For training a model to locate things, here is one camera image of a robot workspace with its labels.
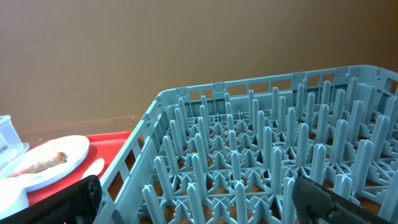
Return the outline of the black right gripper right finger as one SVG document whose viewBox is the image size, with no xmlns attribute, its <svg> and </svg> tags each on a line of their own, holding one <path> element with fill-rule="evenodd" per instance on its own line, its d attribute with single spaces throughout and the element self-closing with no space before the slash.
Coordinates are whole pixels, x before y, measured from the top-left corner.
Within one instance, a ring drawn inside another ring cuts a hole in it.
<svg viewBox="0 0 398 224">
<path fill-rule="evenodd" d="M 391 224 L 304 176 L 296 178 L 292 200 L 300 224 Z"/>
</svg>

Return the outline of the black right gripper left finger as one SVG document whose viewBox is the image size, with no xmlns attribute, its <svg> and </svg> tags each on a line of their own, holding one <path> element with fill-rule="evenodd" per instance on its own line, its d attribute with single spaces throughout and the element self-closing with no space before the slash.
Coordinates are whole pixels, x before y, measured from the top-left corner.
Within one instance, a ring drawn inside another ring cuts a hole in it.
<svg viewBox="0 0 398 224">
<path fill-rule="evenodd" d="M 1 224 L 92 224 L 101 198 L 102 188 L 98 176 L 89 175 L 1 220 Z"/>
</svg>

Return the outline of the brown sweet potato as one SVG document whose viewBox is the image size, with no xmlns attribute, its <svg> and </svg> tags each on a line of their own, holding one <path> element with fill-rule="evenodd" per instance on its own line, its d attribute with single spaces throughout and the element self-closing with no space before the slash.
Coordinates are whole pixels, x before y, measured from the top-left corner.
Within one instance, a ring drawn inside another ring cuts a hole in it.
<svg viewBox="0 0 398 224">
<path fill-rule="evenodd" d="M 67 155 L 64 152 L 56 152 L 50 157 L 43 157 L 37 161 L 31 162 L 30 164 L 26 164 L 21 168 L 16 169 L 8 175 L 8 178 L 18 177 L 24 174 L 36 174 L 39 172 L 43 172 L 49 168 L 64 164 L 66 163 L 66 161 Z"/>
</svg>

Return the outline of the light blue bowl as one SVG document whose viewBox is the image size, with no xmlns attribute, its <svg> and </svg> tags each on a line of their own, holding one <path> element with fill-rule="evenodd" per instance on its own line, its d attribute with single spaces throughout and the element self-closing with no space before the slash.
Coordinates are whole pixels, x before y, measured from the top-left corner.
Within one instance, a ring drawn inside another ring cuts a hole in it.
<svg viewBox="0 0 398 224">
<path fill-rule="evenodd" d="M 1 179 L 1 219 L 5 219 L 29 206 L 25 188 L 16 179 Z"/>
</svg>

